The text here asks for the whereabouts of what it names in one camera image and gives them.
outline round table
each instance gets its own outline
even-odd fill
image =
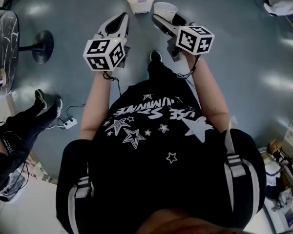
[[[12,11],[6,11],[0,18],[0,69],[6,73],[6,85],[0,88],[0,95],[7,95],[13,85],[19,58],[19,21]]]
[[[32,51],[34,60],[39,64],[46,63],[54,49],[53,36],[50,31],[41,31],[31,46],[21,47],[19,43],[19,21],[12,11],[6,11],[0,18],[0,69],[4,69],[6,85],[0,81],[0,96],[7,95],[12,88],[19,51]]]

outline white stripe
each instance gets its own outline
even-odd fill
[[[231,169],[233,177],[240,177],[240,176],[244,176],[246,174],[245,169],[242,165],[230,166],[230,169]]]
[[[233,196],[233,180],[232,180],[232,174],[229,166],[225,163],[224,164],[225,168],[225,174],[226,174],[226,179],[227,179],[227,185],[228,185],[228,191],[230,195],[230,202],[231,202],[231,208],[233,212],[233,207],[234,207],[234,196]]]
[[[234,116],[232,116],[229,120],[228,129],[225,136],[225,147],[227,149],[227,154],[235,154],[230,130],[231,128],[236,128],[236,125],[236,119]]]
[[[229,155],[227,156],[228,159],[234,159],[234,158],[239,158],[240,156],[237,154],[237,155]]]
[[[246,164],[249,167],[251,177],[252,177],[252,183],[253,183],[253,213],[250,221],[253,219],[253,217],[256,215],[258,211],[259,206],[259,182],[258,177],[255,168],[251,163],[249,163],[247,160],[242,160],[244,164]]]
[[[241,159],[240,158],[236,158],[236,159],[230,159],[229,160],[229,164],[237,163],[237,162],[241,162]]]
[[[85,179],[85,180],[78,182],[78,185],[84,185],[84,184],[88,184],[88,183],[89,183],[89,179]]]
[[[77,191],[77,186],[74,185],[72,189],[69,191],[68,195],[68,218],[70,227],[72,228],[72,231],[74,234],[79,234],[76,219],[75,219],[75,193]]]

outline power strip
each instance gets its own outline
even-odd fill
[[[77,124],[77,120],[75,118],[72,118],[64,123],[64,127],[66,129],[70,129],[72,126],[75,126]]]

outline black t-shirt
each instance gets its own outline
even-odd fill
[[[93,233],[104,229],[135,233],[153,212],[165,208],[180,208],[220,226],[243,228],[251,210],[232,213],[224,172],[226,132],[218,132],[198,106],[187,106],[182,97],[139,94],[133,88],[112,105],[92,141],[73,141],[63,153],[57,212],[65,229],[71,231],[67,214],[61,211],[67,209],[67,195],[79,172],[87,169],[84,158],[94,186],[88,216]],[[249,135],[239,130],[230,133],[236,153],[257,172],[261,209],[266,187],[263,160]],[[243,208],[252,207],[251,181],[241,181],[241,186]]]

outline sneaker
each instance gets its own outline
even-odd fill
[[[48,104],[45,101],[45,99],[43,98],[43,92],[41,91],[41,89],[37,89],[35,91],[35,98],[39,99],[43,103],[43,109],[47,109]]]
[[[153,60],[159,60],[160,62],[162,62],[162,55],[157,50],[152,50],[150,53],[150,61]]]
[[[63,101],[61,99],[61,97],[57,97],[56,100],[55,100],[55,103],[54,103],[56,106],[57,106],[57,116],[56,118],[60,117],[61,115],[61,110],[63,108]]]

